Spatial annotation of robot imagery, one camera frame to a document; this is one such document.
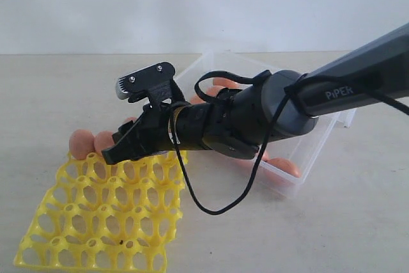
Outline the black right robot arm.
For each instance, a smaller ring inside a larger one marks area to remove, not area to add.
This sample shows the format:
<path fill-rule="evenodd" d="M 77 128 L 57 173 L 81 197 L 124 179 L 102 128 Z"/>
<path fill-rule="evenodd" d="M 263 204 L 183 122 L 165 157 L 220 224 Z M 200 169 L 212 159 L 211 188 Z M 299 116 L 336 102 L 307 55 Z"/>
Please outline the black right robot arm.
<path fill-rule="evenodd" d="M 130 103 L 149 100 L 136 122 L 122 125 L 102 152 L 106 163 L 139 160 L 162 152 L 213 150 L 251 160 L 264 143 L 310 133 L 319 116 L 408 96 L 408 26 L 311 72 L 265 70 L 248 78 L 211 71 L 244 85 L 216 96 L 195 87 L 200 104 L 188 103 L 162 62 L 120 77 L 117 95 Z"/>

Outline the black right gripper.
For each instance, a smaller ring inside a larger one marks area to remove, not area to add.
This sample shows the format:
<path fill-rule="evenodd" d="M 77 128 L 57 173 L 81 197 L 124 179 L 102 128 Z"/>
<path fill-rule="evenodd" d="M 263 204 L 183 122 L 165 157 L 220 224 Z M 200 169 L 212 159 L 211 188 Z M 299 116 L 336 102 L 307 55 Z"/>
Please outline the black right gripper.
<path fill-rule="evenodd" d="M 139 160 L 174 151 L 174 142 L 180 150 L 209 150 L 203 135 L 210 111 L 209 103 L 162 103 L 159 110 L 146 105 L 133 125 L 122 125 L 112 135 L 114 144 L 102 150 L 102 157 L 106 164 Z"/>

